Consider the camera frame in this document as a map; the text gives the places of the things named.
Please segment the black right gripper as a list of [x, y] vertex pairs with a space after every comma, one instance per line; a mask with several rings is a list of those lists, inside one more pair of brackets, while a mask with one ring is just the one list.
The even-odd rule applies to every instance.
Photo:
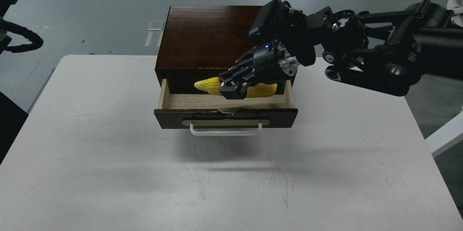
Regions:
[[231, 68], [218, 75], [219, 93], [227, 100], [242, 100], [248, 96], [250, 87], [294, 81], [299, 66], [314, 63], [314, 46], [303, 47], [296, 55], [292, 55], [281, 41], [253, 46]]

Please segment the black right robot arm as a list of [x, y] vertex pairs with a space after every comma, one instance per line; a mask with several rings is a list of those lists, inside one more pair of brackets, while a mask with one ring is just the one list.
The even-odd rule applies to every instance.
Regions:
[[452, 10], [430, 0], [387, 13], [332, 12], [305, 15], [288, 1], [264, 5], [249, 36], [262, 43], [219, 74], [220, 94], [240, 100], [250, 87], [292, 80], [299, 66], [312, 66], [315, 46], [329, 63], [333, 81], [393, 96], [405, 96], [424, 74], [462, 79], [462, 28]]

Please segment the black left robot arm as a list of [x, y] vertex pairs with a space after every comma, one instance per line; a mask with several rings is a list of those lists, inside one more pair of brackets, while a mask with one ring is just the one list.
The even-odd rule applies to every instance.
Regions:
[[83, 0], [16, 0], [7, 22], [40, 36], [40, 49], [1, 54], [1, 160], [13, 146], [59, 58], [76, 49], [85, 24]]

